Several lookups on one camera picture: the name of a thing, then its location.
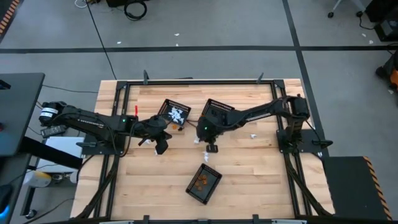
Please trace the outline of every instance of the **orange striped edge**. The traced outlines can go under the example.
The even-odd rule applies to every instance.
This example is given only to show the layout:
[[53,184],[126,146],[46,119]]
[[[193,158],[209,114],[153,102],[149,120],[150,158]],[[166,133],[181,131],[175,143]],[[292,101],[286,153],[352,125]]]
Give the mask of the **orange striped edge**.
[[384,198],[383,192],[382,192],[382,190],[380,188],[380,184],[379,184],[379,181],[378,181],[378,179],[376,177],[376,173],[375,173],[375,171],[373,169],[373,165],[371,163],[371,160],[368,157],[366,157],[366,156],[364,156],[363,159],[368,164],[369,171],[370,171],[370,173],[372,175],[372,179],[373,179],[373,182],[374,182],[374,186],[376,187],[377,194],[379,195],[379,198],[380,198],[380,202],[381,202],[382,206],[384,207],[384,213],[386,213],[387,219],[389,221],[392,221],[392,215],[391,215],[390,210],[388,208],[386,199]]

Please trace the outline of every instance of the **cable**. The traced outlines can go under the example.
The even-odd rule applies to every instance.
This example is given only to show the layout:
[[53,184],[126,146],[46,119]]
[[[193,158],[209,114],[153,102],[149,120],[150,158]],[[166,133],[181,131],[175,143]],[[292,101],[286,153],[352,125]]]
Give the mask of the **cable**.
[[40,107],[39,105],[35,105],[38,109],[42,110],[43,108]]
[[39,215],[39,216],[36,217],[36,218],[31,219],[31,220],[29,220],[28,222],[25,222],[25,223],[23,223],[23,224],[29,224],[29,223],[32,223],[32,222],[34,222],[34,221],[36,221],[36,220],[42,218],[42,217],[48,215],[49,213],[53,212],[55,209],[57,209],[57,208],[58,208],[59,206],[61,206],[63,203],[65,203],[65,202],[67,202],[67,201],[69,201],[69,200],[73,200],[73,199],[74,199],[74,198],[66,199],[66,200],[64,200],[63,202],[59,203],[57,206],[53,207],[53,209],[51,209],[51,210],[49,210],[49,211],[43,213],[42,215]]
[[197,126],[194,125],[194,124],[192,124],[190,120],[186,120],[186,122],[187,122],[188,124],[191,124],[193,127],[197,128]]
[[[144,6],[144,12],[140,15],[140,16],[135,16],[133,14],[131,14],[130,12],[127,12],[127,8],[131,5],[131,4],[135,4],[138,3],[141,6]],[[145,4],[145,2],[143,0],[128,0],[126,2],[126,4],[124,5],[124,15],[126,15],[126,17],[131,20],[131,21],[138,21],[142,18],[144,18],[144,16],[147,14],[147,5]]]
[[85,1],[86,1],[86,4],[87,4],[88,11],[90,12],[91,20],[93,20],[93,24],[94,24],[95,30],[97,31],[99,41],[101,42],[102,49],[104,50],[105,56],[106,56],[106,58],[108,59],[108,62],[109,62],[109,66],[111,67],[111,71],[112,71],[113,77],[114,77],[115,80],[117,80],[116,75],[114,74],[114,70],[113,70],[113,67],[112,67],[111,60],[109,59],[109,56],[108,56],[108,53],[106,52],[104,43],[102,42],[102,38],[100,36],[100,32],[98,31],[97,25],[95,24],[93,13],[91,13],[91,9],[90,9],[90,6],[87,3],[87,0],[85,0]]
[[76,0],[76,1],[75,1],[75,6],[76,6],[76,7],[80,8],[80,9],[84,9],[85,7],[87,7],[87,2],[86,2],[86,5],[84,5],[84,6],[79,6],[79,5],[77,4],[78,1],[79,1],[79,0]]
[[47,87],[47,88],[54,88],[54,89],[58,89],[58,90],[69,91],[69,92],[72,92],[72,93],[98,93],[98,92],[95,92],[95,91],[77,91],[77,90],[67,90],[67,89],[64,89],[64,88],[60,88],[60,87],[54,87],[54,86],[48,86],[48,85],[43,85],[43,86],[45,86],[45,87]]
[[29,129],[30,129],[31,131],[33,131],[35,134],[41,136],[41,134],[39,134],[38,132],[36,132],[35,130],[33,130],[31,127],[28,126],[27,128],[29,128]]
[[305,121],[305,122],[310,126],[310,128],[312,129],[312,131],[315,133],[315,135],[316,135],[317,138],[318,138],[318,141],[321,141],[321,138],[319,137],[319,135],[318,135],[317,131],[315,130],[315,128],[313,128],[313,126],[312,126],[308,121]]
[[36,104],[39,105],[41,108],[43,108],[43,105],[41,104],[41,102],[36,101]]
[[81,166],[79,167],[79,169],[77,170],[77,174],[76,174],[76,181],[77,181],[77,182],[79,181],[79,175],[80,175],[81,168],[83,168],[83,166],[84,166],[92,157],[94,157],[94,155],[91,155],[89,158],[87,158],[87,159],[81,164]]
[[[44,165],[44,166],[38,167],[38,168],[36,168],[36,170],[41,169],[43,167],[47,167],[47,166],[57,166],[57,165],[58,164],[48,164],[48,165]],[[23,173],[23,174],[17,176],[16,178],[14,178],[10,182],[8,182],[8,184],[13,183],[16,179],[18,179],[18,178],[22,177],[23,175],[26,175],[27,173],[32,172],[32,171],[34,171],[34,170],[27,171],[26,173]]]
[[129,148],[130,148],[131,138],[132,138],[132,136],[134,135],[134,132],[135,132],[134,127],[135,127],[135,125],[138,124],[138,123],[139,123],[139,122],[136,122],[136,123],[134,123],[134,124],[131,126],[131,128],[130,128],[130,133],[129,133],[129,140],[128,140],[128,142],[127,142],[126,150],[123,152],[122,155],[120,155],[120,158],[123,158],[123,157],[127,154],[128,150],[129,150]]

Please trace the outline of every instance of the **black desk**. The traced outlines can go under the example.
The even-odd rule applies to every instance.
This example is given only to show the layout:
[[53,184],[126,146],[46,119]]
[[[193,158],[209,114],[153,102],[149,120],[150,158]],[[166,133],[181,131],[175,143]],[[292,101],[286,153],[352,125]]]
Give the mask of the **black desk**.
[[25,137],[30,117],[44,80],[43,73],[0,74],[0,80],[11,85],[9,90],[0,90],[0,185],[12,185],[9,212],[1,223],[9,223],[21,191],[24,175],[31,156],[46,159],[63,166],[78,169],[82,159],[58,151],[33,139]]
[[[23,174],[31,158],[30,154],[17,154],[25,136],[30,117],[42,88],[43,73],[0,74],[0,80],[11,85],[10,90],[0,90],[0,122],[4,130],[0,132],[0,185],[8,184]],[[24,176],[11,183],[13,191],[10,212],[0,223],[8,223],[14,211]]]

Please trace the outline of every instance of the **black cable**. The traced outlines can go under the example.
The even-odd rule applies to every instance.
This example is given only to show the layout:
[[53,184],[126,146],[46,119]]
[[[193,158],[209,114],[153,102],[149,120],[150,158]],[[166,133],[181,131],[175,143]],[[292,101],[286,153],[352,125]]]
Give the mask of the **black cable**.
[[27,127],[27,128],[29,128],[31,131],[33,131],[35,134],[37,134],[37,135],[39,135],[39,136],[41,136],[41,134],[39,134],[39,133],[37,133],[35,130],[33,130],[31,127]]
[[367,29],[367,30],[374,30],[374,28],[376,27],[376,26],[374,26],[373,28],[368,28],[368,27],[362,26],[362,18],[361,17],[359,17],[359,26],[360,26],[360,28]]
[[194,125],[194,124],[192,124],[190,120],[186,120],[186,122],[187,122],[188,124],[191,124],[193,127],[197,128],[197,126]]
[[58,89],[58,90],[69,91],[69,92],[72,92],[72,93],[98,93],[98,92],[95,92],[95,91],[77,91],[77,90],[67,90],[67,89],[64,89],[64,88],[60,88],[60,87],[54,87],[54,86],[48,86],[48,85],[43,85],[43,86],[45,86],[45,87],[47,87],[47,88],[54,88],[54,89]]
[[[144,12],[140,15],[140,16],[135,16],[133,14],[131,14],[130,12],[127,12],[127,8],[131,5],[131,4],[135,4],[138,3],[141,6],[144,6]],[[143,0],[128,0],[125,5],[124,5],[124,15],[126,15],[126,17],[131,20],[131,21],[138,21],[142,18],[144,18],[144,16],[147,14],[147,5],[145,4],[145,2]]]
[[131,126],[131,128],[130,128],[130,133],[129,133],[129,140],[128,140],[128,142],[127,142],[126,150],[123,152],[123,154],[120,156],[120,158],[123,158],[123,157],[127,154],[128,150],[129,150],[129,148],[130,148],[131,138],[132,138],[132,136],[134,135],[134,132],[135,132],[134,127],[135,127],[135,125],[138,124],[138,123],[139,123],[139,122],[136,122],[136,123],[134,123],[134,124]]
[[43,213],[42,215],[39,215],[39,216],[36,217],[36,218],[31,219],[31,220],[29,220],[28,222],[25,222],[25,223],[23,223],[23,224],[29,224],[29,223],[32,223],[32,222],[34,222],[34,221],[36,221],[36,220],[42,218],[42,217],[48,215],[49,213],[53,212],[55,209],[57,209],[57,208],[58,208],[59,206],[61,206],[63,203],[65,203],[65,202],[67,202],[67,201],[69,201],[69,200],[73,200],[73,199],[74,199],[74,198],[66,199],[66,200],[64,200],[63,202],[59,203],[57,206],[53,207],[53,209],[51,209],[51,210],[49,210],[49,211]]
[[91,20],[93,21],[95,30],[97,31],[99,41],[101,42],[102,49],[104,50],[105,56],[106,56],[106,58],[108,59],[108,62],[109,62],[109,66],[111,67],[112,75],[113,75],[114,79],[117,80],[116,75],[114,74],[114,70],[113,70],[113,67],[112,67],[111,60],[109,59],[109,56],[108,56],[108,53],[106,52],[104,43],[102,42],[102,38],[100,36],[100,32],[98,31],[97,25],[95,24],[93,13],[91,13],[90,5],[88,4],[87,0],[85,0],[85,1],[86,1],[86,4],[87,4],[88,12],[90,12]]
[[79,181],[79,175],[80,175],[81,168],[83,168],[83,166],[84,166],[88,161],[90,161],[90,159],[91,159],[92,157],[94,157],[94,155],[91,155],[89,158],[87,158],[87,159],[81,164],[81,166],[79,167],[79,169],[77,170],[76,182]]
[[[41,169],[41,168],[43,168],[43,167],[47,167],[47,166],[57,166],[57,165],[58,165],[58,164],[48,164],[48,165],[44,165],[44,166],[38,167],[38,168],[36,168],[36,170]],[[8,184],[13,183],[16,179],[18,179],[18,178],[22,177],[23,175],[26,175],[27,173],[32,172],[32,171],[34,171],[34,170],[27,171],[27,172],[25,172],[25,173],[23,173],[23,174],[17,176],[16,178],[14,178],[14,179],[12,179],[10,182],[8,182]]]
[[316,135],[317,138],[318,138],[318,141],[321,141],[321,138],[319,137],[319,135],[318,135],[317,131],[315,130],[315,128],[313,128],[313,126],[312,126],[308,121],[305,121],[305,122],[310,126],[310,128],[312,129],[312,131],[315,133],[315,135]]
[[38,104],[41,108],[43,108],[43,104],[39,101],[36,101],[36,104]]

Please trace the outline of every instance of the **power cord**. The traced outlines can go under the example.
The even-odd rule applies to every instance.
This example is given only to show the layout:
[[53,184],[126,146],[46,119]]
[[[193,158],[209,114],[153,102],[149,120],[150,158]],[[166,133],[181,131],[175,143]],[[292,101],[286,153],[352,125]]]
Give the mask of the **power cord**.
[[374,28],[375,28],[377,25],[375,25],[375,26],[372,27],[372,28],[368,28],[368,27],[362,26],[362,16],[359,16],[359,26],[360,26],[360,28],[362,28],[362,29],[374,30]]
[[77,90],[67,90],[65,88],[49,86],[49,85],[43,85],[43,86],[45,86],[47,88],[57,89],[57,90],[69,91],[69,92],[72,92],[72,93],[98,93],[97,91],[77,91]]
[[[57,166],[57,165],[58,165],[58,164],[48,164],[48,165],[44,165],[44,166],[38,167],[38,168],[36,168],[36,170],[41,169],[41,168],[43,168],[43,167]],[[18,179],[18,178],[22,177],[23,175],[26,175],[27,173],[32,172],[32,171],[34,171],[34,170],[27,171],[26,173],[23,173],[23,174],[17,176],[16,178],[14,178],[14,179],[12,179],[10,182],[8,182],[8,184],[13,183],[16,179]]]
[[313,128],[313,126],[308,122],[308,121],[305,121],[309,126],[310,126],[310,128],[312,129],[312,131],[315,133],[315,135],[317,136],[317,138],[318,138],[318,141],[321,141],[321,138],[319,137],[319,134],[317,133],[317,131],[315,130],[315,128]]
[[[127,8],[131,5],[131,4],[135,4],[138,3],[141,6],[144,7],[144,12],[140,15],[140,16],[135,16],[133,14],[131,14],[130,12],[127,12]],[[131,20],[131,21],[138,21],[142,18],[144,18],[144,16],[147,14],[147,5],[145,4],[145,2],[143,0],[128,0],[125,5],[124,5],[124,15],[126,15],[126,17]]]
[[188,123],[188,124],[191,124],[194,128],[197,128],[197,126],[196,125],[194,125],[194,124],[192,124],[191,122],[197,122],[197,121],[191,121],[191,120],[186,120],[186,122]]
[[31,131],[33,131],[35,134],[41,136],[41,134],[39,134],[38,132],[36,132],[35,130],[33,130],[31,127],[28,126],[27,128],[29,128],[29,129],[30,129]]
[[31,219],[31,220],[29,220],[28,222],[25,222],[25,223],[23,223],[23,224],[29,224],[29,223],[32,223],[32,222],[34,222],[34,221],[36,221],[36,220],[42,218],[42,217],[48,215],[49,213],[53,212],[55,209],[57,209],[57,208],[58,208],[59,206],[61,206],[63,203],[65,203],[65,202],[67,202],[67,201],[69,201],[69,200],[73,200],[73,199],[74,199],[74,198],[66,199],[66,200],[64,200],[63,202],[59,203],[57,206],[53,207],[53,209],[51,209],[51,210],[49,210],[49,211],[43,213],[42,215],[39,215],[39,216],[36,217],[36,218]]
[[90,159],[91,159],[92,157],[94,157],[94,155],[91,155],[89,158],[87,158],[87,159],[81,164],[80,168],[77,170],[77,174],[76,174],[76,181],[77,181],[77,182],[79,181],[79,175],[80,175],[81,169],[83,168],[83,166],[84,166],[88,161],[90,161]]
[[114,70],[113,70],[113,67],[112,67],[111,60],[109,59],[109,56],[108,56],[108,53],[106,52],[104,43],[102,42],[102,38],[100,36],[100,32],[98,31],[97,25],[95,24],[93,13],[91,13],[90,5],[87,3],[87,0],[85,0],[85,1],[86,1],[86,4],[87,4],[88,12],[90,12],[91,20],[93,21],[93,24],[94,24],[94,27],[95,27],[95,31],[97,31],[99,41],[101,42],[102,49],[104,50],[105,56],[106,56],[106,58],[108,59],[108,62],[109,62],[109,66],[111,67],[111,71],[112,71],[113,77],[114,77],[115,80],[117,80],[116,75],[114,74]]

